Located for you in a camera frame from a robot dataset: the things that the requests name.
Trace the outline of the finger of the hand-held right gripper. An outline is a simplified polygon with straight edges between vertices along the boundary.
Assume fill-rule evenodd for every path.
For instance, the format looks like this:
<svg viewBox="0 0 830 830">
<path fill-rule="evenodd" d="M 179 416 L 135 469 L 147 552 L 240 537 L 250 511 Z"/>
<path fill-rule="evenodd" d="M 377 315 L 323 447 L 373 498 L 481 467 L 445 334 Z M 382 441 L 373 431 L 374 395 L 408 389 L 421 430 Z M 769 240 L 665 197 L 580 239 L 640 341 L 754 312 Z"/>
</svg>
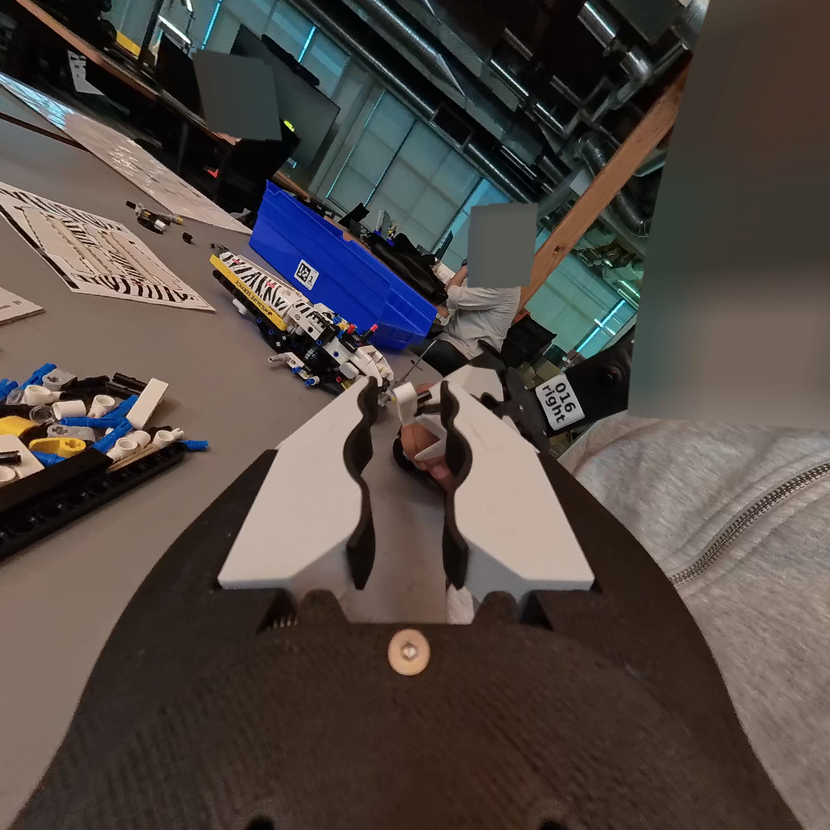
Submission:
<svg viewBox="0 0 830 830">
<path fill-rule="evenodd" d="M 466 364 L 454 372 L 454 384 L 483 406 L 501 406 L 511 399 L 504 367 Z"/>
</svg>

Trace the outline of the grey instruction booklet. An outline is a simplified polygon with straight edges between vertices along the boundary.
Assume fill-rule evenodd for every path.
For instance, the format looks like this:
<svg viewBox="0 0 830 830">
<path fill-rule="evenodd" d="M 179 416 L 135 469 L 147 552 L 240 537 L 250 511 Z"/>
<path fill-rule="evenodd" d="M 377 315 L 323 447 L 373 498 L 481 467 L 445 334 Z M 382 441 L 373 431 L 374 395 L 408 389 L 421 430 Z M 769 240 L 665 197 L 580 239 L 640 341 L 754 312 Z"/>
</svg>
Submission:
<svg viewBox="0 0 830 830">
<path fill-rule="evenodd" d="M 18 320 L 39 316 L 45 312 L 42 306 L 38 306 L 36 303 L 26 300 L 3 287 L 0 288 L 0 296 L 1 326 L 11 324 Z"/>
</svg>

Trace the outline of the zebra striped lego vehicle model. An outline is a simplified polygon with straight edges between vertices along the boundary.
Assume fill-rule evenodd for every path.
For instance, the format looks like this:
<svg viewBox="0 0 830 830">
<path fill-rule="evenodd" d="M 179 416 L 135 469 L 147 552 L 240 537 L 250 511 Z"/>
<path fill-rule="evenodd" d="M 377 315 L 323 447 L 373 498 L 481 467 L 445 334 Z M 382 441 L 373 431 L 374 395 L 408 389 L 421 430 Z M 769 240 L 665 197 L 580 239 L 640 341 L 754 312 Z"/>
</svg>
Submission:
<svg viewBox="0 0 830 830">
<path fill-rule="evenodd" d="M 273 350 L 271 365 L 285 365 L 307 387 L 339 395 L 358 379 L 373 378 L 379 405 L 393 400 L 394 374 L 388 360 L 372 343 L 378 326 L 357 326 L 323 304 L 312 303 L 275 275 L 223 246 L 210 257 L 213 276 L 250 315 Z"/>
</svg>

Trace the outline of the blue plastic bin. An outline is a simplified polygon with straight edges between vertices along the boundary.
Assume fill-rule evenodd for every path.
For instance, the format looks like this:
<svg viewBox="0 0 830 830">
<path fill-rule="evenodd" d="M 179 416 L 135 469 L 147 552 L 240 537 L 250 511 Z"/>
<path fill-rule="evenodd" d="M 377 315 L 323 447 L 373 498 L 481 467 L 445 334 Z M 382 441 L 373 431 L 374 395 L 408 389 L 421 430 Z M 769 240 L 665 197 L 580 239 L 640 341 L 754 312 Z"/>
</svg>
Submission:
<svg viewBox="0 0 830 830">
<path fill-rule="evenodd" d="M 435 308 L 338 224 L 268 181 L 250 247 L 284 280 L 364 331 L 381 349 L 420 343 Z"/>
</svg>

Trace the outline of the black office chair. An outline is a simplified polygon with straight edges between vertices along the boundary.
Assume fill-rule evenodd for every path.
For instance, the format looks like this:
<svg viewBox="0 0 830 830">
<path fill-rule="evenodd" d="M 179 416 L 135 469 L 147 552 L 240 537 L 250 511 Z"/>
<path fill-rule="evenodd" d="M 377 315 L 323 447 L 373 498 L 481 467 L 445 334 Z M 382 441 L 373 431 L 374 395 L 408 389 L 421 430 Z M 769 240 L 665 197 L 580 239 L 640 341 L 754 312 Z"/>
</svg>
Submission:
<svg viewBox="0 0 830 830">
<path fill-rule="evenodd" d="M 533 364 L 544 355 L 555 338 L 554 332 L 525 315 L 508 329 L 501 347 L 501 361 L 504 366 L 516 369 L 523 364 Z"/>
</svg>

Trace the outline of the person's right hand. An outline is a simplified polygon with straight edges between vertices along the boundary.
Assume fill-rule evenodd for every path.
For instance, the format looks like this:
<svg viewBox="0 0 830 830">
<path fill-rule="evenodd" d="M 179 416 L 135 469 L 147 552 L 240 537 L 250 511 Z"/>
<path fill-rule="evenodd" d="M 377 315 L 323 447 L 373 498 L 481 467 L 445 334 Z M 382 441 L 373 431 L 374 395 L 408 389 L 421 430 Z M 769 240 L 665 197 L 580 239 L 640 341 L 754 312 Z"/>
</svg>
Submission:
<svg viewBox="0 0 830 830">
<path fill-rule="evenodd" d="M 404 425 L 393 443 L 393 458 L 404 472 L 421 481 L 429 479 L 448 492 L 455 484 L 455 477 L 443 454 L 418 458 L 421 453 L 431 450 L 438 443 L 438 437 L 420 423 Z"/>
</svg>

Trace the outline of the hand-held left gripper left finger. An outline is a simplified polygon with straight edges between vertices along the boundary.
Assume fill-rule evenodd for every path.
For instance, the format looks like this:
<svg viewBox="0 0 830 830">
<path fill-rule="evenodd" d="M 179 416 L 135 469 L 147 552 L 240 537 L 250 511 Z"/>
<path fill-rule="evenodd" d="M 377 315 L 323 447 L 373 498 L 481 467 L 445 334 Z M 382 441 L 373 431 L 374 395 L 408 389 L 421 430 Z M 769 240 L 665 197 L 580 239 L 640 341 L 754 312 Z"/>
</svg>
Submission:
<svg viewBox="0 0 830 830">
<path fill-rule="evenodd" d="M 288 436 L 218 574 L 225 589 L 363 590 L 376 536 L 362 474 L 373 456 L 379 387 L 362 378 Z"/>
</svg>

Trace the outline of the wooden post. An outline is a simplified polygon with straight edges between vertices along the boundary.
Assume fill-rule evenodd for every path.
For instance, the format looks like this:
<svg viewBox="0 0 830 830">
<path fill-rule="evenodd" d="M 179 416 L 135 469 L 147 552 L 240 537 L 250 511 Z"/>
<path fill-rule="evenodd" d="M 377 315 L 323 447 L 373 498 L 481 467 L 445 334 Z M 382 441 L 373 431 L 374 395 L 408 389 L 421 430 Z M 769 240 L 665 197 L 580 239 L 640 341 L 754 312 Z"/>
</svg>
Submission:
<svg viewBox="0 0 830 830">
<path fill-rule="evenodd" d="M 677 119 L 691 61 L 691 57 L 686 58 L 677 77 L 535 253 L 530 286 L 521 290 L 517 319 L 524 316 L 527 302 L 545 284 L 579 238 L 617 196 L 649 153 L 669 134 Z"/>
</svg>

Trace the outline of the long black lego beam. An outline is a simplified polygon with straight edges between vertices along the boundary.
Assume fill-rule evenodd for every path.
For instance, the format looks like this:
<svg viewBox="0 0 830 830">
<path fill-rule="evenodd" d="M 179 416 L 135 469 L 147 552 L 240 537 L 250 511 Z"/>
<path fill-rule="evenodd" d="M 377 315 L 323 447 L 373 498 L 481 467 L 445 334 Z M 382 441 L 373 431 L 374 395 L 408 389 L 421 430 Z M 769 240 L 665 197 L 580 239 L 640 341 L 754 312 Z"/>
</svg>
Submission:
<svg viewBox="0 0 830 830">
<path fill-rule="evenodd" d="M 177 466 L 186 449 L 174 443 L 127 463 L 112 466 L 85 481 L 68 485 L 29 507 L 1 513 L 1 560 L 63 530 L 122 495 Z"/>
</svg>

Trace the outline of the black monitor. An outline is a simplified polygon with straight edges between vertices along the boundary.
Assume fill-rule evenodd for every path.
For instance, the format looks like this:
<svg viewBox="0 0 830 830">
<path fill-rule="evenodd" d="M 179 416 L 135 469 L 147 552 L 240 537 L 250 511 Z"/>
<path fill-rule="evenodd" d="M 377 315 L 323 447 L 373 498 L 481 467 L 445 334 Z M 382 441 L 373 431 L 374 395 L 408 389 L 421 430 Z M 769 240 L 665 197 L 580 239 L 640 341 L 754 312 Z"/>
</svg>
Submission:
<svg viewBox="0 0 830 830">
<path fill-rule="evenodd" d="M 231 53 L 261 59 L 274 77 L 277 109 L 299 140 L 292 158 L 310 169 L 339 113 L 339 107 L 312 82 L 312 75 L 274 41 L 240 26 Z"/>
</svg>

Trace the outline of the zebra striped sticker sheet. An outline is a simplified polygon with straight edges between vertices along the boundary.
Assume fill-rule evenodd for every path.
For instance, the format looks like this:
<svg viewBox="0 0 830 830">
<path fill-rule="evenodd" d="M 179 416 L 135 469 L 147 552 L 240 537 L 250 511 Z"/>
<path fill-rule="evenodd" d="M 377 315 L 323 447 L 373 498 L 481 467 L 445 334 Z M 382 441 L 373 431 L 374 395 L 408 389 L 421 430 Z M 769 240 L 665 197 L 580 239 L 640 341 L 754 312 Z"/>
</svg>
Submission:
<svg viewBox="0 0 830 830">
<path fill-rule="evenodd" d="M 120 223 L 5 182 L 1 213 L 75 294 L 215 312 Z"/>
</svg>

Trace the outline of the black bag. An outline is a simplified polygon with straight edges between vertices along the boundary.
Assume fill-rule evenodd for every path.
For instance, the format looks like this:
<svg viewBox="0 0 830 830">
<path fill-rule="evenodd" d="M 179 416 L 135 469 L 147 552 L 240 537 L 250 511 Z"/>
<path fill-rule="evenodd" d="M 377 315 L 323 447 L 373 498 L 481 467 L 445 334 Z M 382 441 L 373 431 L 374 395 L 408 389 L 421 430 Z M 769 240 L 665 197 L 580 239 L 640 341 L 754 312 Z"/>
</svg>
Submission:
<svg viewBox="0 0 830 830">
<path fill-rule="evenodd" d="M 446 304 L 447 289 L 433 271 L 437 263 L 433 254 L 420 252 L 404 234 L 389 239 L 385 235 L 371 233 L 367 245 L 373 255 L 424 299 L 434 306 Z"/>
</svg>

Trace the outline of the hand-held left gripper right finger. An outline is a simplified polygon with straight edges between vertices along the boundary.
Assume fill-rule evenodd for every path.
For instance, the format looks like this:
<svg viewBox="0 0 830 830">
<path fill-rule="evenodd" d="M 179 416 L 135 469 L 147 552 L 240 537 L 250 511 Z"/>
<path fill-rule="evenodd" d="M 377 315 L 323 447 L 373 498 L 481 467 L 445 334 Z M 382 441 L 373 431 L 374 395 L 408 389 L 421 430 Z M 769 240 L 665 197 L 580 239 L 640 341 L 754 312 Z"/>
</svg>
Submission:
<svg viewBox="0 0 830 830">
<path fill-rule="evenodd" d="M 506 593 L 579 591 L 594 572 L 537 449 L 457 383 L 441 384 L 446 496 L 442 562 L 448 581 L 479 602 Z"/>
</svg>

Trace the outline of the pile of small lego pieces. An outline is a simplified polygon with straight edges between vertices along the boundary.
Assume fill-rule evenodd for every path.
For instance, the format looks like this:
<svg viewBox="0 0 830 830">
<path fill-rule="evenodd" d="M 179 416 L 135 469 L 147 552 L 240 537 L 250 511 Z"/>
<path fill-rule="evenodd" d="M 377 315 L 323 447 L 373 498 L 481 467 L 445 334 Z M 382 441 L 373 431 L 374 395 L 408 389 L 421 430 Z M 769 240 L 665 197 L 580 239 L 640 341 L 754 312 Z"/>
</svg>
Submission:
<svg viewBox="0 0 830 830">
<path fill-rule="evenodd" d="M 116 471 L 172 451 L 208 451 L 207 441 L 189 439 L 181 428 L 151 424 L 168 390 L 160 379 L 79 377 L 51 363 L 21 382 L 3 378 L 2 488 L 89 451 Z"/>
</svg>

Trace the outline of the white lego beam black pins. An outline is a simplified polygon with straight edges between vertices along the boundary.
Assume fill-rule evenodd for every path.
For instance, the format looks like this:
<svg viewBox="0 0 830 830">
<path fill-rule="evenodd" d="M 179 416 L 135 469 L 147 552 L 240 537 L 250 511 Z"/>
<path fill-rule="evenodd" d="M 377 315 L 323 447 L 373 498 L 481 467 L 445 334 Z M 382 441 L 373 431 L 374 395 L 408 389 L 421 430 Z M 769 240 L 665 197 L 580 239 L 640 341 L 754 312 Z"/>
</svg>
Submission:
<svg viewBox="0 0 830 830">
<path fill-rule="evenodd" d="M 417 387 L 402 383 L 393 390 L 394 408 L 402 428 L 417 422 L 441 424 L 441 384 Z"/>
</svg>

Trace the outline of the large white printed sheet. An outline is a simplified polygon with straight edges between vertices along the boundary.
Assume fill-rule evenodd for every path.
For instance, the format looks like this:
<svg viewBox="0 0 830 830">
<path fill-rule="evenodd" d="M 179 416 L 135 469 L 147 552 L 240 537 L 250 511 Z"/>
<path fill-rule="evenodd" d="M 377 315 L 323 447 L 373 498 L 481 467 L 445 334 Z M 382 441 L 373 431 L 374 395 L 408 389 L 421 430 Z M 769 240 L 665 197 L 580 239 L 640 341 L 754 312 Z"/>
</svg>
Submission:
<svg viewBox="0 0 830 830">
<path fill-rule="evenodd" d="M 250 228 L 119 131 L 75 112 L 65 115 L 61 130 L 171 214 L 247 236 L 252 234 Z"/>
</svg>

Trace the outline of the small lego subassembly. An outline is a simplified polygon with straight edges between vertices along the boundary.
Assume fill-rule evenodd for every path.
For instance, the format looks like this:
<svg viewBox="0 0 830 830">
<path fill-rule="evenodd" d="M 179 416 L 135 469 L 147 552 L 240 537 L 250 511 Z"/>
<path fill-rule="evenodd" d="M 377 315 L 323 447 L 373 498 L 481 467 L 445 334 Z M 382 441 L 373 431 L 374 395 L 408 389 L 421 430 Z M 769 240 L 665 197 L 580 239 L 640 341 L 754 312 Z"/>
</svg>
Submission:
<svg viewBox="0 0 830 830">
<path fill-rule="evenodd" d="M 169 227 L 183 224 L 181 216 L 153 211 L 141 202 L 127 200 L 125 205 L 134 213 L 138 223 L 155 233 L 163 234 Z"/>
</svg>

